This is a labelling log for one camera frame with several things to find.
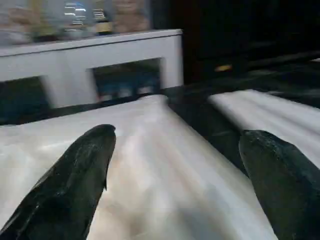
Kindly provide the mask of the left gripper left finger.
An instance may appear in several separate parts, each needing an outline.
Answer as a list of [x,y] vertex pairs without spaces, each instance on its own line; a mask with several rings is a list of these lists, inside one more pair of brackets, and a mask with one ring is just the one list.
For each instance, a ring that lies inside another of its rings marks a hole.
[[0,230],[2,240],[85,240],[116,146],[100,124],[78,137],[36,182]]

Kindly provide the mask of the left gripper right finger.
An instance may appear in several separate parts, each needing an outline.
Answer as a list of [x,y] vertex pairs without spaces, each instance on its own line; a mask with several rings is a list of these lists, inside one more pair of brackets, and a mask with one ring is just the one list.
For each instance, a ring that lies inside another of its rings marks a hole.
[[264,130],[244,130],[238,149],[277,238],[318,240],[319,168],[295,145]]

